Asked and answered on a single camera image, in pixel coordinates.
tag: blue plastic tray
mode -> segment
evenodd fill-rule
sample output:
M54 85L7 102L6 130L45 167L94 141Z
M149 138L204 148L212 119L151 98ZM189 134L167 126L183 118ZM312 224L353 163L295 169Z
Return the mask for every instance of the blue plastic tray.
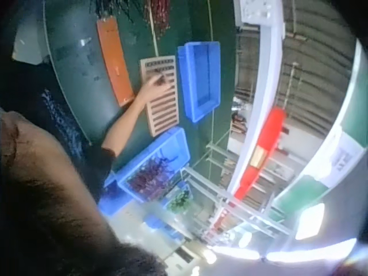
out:
M118 187L116 181L110 182L107 186L115 186L114 188L117 189L118 192L114 197L103 194L100 201L98 202L98 208L104 215L111 217L116 214L122 207L128 204L133 199L133 197L122 188Z
M127 180L151 158L167 158L169 160L168 170L172 172L169 178L172 178L190 159L184 129L177 126L169 129L120 171L115 172L115 179L119 187L139 202L145 202L147 199L131 189Z
M189 42L178 56L185 114L198 122L220 105L220 43Z

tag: dark green table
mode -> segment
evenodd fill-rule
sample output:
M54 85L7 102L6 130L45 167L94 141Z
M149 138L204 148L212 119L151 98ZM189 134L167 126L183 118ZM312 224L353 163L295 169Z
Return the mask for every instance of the dark green table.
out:
M211 0L214 40L221 43L221 105L214 115L214 141L230 126L231 104L235 77L235 20L233 4ZM133 89L140 83L139 60L154 56L149 27L132 8L133 24L124 14L117 17L125 61ZM89 0L46 0L45 25L52 62L64 96L86 137L98 143L109 125L124 110L120 109L113 94L99 45L96 16L90 11ZM171 0L171 28L158 41L160 55L176 55L177 47L188 41L210 40L207 2L204 0ZM192 124L184 114L179 82L180 126L186 131L191 153L190 163L195 163L205 152L211 140L212 116ZM115 167L126 164L147 147L150 136L146 115L137 122L126 149L119 156ZM227 138L222 146L226 147ZM201 162L198 169L205 174L208 162Z

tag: green panel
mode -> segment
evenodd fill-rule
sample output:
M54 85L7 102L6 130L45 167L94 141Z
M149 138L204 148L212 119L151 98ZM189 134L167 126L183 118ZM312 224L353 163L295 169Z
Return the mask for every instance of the green panel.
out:
M361 146L368 146L368 61L362 50L361 63L352 99L341 123L343 130Z
M215 112L214 141L229 128L235 78L235 22L233 5L213 0L212 16L214 39L221 43L221 105ZM109 125L120 116L120 109L109 82L99 45L96 16L90 12L89 1L46 1L46 22L49 47L55 72L64 96L86 137L99 143ZM124 58L133 89L141 86L140 59L154 56L154 46L149 26L132 8L129 22L122 13L117 16ZM81 40L88 40L85 46ZM206 0L172 0L170 29L158 40L160 55L177 55L177 47L189 41L210 40L208 7ZM202 157L205 146L211 141L212 115L193 124L184 113L181 80L178 74L179 125L186 131L190 164ZM145 149L153 138L149 134L146 114L143 112L136 124L124 152L118 157L114 169L119 169ZM226 148L227 138L221 143ZM196 167L208 177L209 162ZM211 179L217 183L219 170L212 170Z
M274 206L288 215L312 203L327 189L321 182L305 175L287 193L280 196Z

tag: orange plastic strip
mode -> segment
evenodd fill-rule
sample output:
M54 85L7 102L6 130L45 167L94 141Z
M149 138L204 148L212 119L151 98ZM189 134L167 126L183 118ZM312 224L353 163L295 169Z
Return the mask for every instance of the orange plastic strip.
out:
M116 18L98 20L97 31L116 100L120 106L126 105L134 99L134 93L124 60Z

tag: fluorescent light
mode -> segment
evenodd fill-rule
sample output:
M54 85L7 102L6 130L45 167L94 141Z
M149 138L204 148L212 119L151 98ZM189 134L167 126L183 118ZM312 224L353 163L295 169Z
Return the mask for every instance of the fluorescent light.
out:
M239 247L244 248L247 247L248 244L251 242L252 239L252 233L246 232L243 237L239 240Z
M350 239L332 246L314 250L300 250L292 252L272 252L267 254L271 262L298 263L313 260L340 260L348 257L357 239Z
M239 259L258 260L260 258L258 252L243 248L214 246L212 247L212 250L216 253L224 254Z
M212 250L210 250L210 249L205 249L205 250L203 251L203 255L204 255L204 257L205 257L205 259L206 259L206 261L207 261L207 263L208 263L209 265L212 265L212 264L214 264L214 263L215 263L215 261L217 261L217 256L216 256L216 254L215 254L215 253L213 253L213 251L212 251Z
M316 236L320 232L324 216L324 204L320 203L303 211L300 219L296 240L304 240Z
M192 271L191 271L191 276L200 276L200 267L196 266Z

